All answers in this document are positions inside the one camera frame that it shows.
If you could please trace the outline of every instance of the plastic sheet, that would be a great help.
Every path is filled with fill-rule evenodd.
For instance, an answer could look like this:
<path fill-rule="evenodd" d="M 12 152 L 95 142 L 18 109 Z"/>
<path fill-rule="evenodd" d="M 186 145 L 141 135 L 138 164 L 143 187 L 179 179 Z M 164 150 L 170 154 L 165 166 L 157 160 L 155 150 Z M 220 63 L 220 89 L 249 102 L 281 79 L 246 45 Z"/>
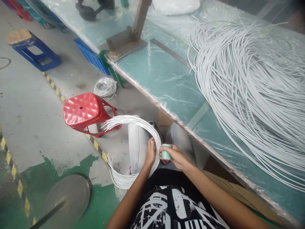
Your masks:
<path fill-rule="evenodd" d="M 137 1 L 129 1 L 128 10 L 117 8 L 115 14 L 103 10 L 95 22 L 86 22 L 79 16 L 73 0 L 42 1 L 97 53 L 106 38 L 125 30 L 128 25 L 132 26 L 137 6 Z M 94 9 L 98 7 L 95 2 L 84 3 Z M 305 213 L 304 194 L 283 185 L 251 163 L 217 123 L 196 85 L 194 72 L 150 42 L 154 38 L 187 59 L 190 24 L 196 18 L 203 21 L 243 18 L 263 26 L 269 25 L 249 13 L 214 0 L 203 1 L 192 15 L 167 17 L 150 7 L 142 32 L 142 38 L 148 42 L 147 47 L 110 64 L 157 107 L 207 146 L 223 166 L 265 199 L 279 216 L 292 223 L 295 223 L 294 219 L 301 222 Z M 271 34 L 283 43 L 289 41 L 295 52 L 304 52 L 302 34 L 278 26 L 272 29 Z"/>

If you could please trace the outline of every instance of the person's left hand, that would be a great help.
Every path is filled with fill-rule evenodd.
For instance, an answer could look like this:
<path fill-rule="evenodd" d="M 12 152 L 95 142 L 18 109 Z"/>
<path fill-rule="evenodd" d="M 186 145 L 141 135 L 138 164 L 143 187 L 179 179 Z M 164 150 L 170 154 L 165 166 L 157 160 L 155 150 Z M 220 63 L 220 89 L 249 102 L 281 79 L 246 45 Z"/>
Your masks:
<path fill-rule="evenodd" d="M 155 144 L 155 140 L 151 138 L 148 140 L 147 155 L 144 165 L 152 167 L 155 161 L 155 157 L 156 157 L 156 144 Z"/>

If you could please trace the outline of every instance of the cardboard box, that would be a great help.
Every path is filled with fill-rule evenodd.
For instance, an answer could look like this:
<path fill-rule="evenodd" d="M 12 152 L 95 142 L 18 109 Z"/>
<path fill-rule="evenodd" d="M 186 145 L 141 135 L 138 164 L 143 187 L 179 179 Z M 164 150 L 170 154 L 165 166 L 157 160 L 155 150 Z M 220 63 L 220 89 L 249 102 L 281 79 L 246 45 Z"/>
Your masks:
<path fill-rule="evenodd" d="M 171 126 L 173 121 L 159 110 L 159 126 Z"/>
<path fill-rule="evenodd" d="M 216 184 L 222 187 L 231 196 L 264 215 L 271 221 L 284 224 L 282 219 L 266 205 L 257 195 L 248 191 L 228 171 L 226 171 L 214 158 L 210 157 L 203 171 Z"/>

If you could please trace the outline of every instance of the person's right hand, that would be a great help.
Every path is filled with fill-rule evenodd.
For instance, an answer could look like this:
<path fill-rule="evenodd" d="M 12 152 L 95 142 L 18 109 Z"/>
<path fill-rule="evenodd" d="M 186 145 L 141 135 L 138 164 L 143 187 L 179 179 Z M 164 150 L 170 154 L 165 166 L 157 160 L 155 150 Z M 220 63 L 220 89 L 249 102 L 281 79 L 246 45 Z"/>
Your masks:
<path fill-rule="evenodd" d="M 175 164 L 177 169 L 180 169 L 182 171 L 185 170 L 185 167 L 189 165 L 191 162 L 188 160 L 188 158 L 182 153 L 182 151 L 178 148 L 176 145 L 172 145 L 173 148 L 168 148 L 166 146 L 160 148 L 161 151 L 167 151 L 172 156 L 172 162 Z M 162 154 L 159 153 L 159 158 L 162 160 Z"/>

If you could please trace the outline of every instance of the white plastic bag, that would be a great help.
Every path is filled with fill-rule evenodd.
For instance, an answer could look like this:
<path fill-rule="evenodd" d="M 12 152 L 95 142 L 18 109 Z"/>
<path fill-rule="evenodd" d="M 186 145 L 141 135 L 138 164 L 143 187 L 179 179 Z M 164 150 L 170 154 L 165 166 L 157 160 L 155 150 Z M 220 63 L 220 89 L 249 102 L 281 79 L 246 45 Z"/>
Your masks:
<path fill-rule="evenodd" d="M 155 10 L 163 15 L 193 13 L 200 7 L 199 0 L 152 0 Z"/>

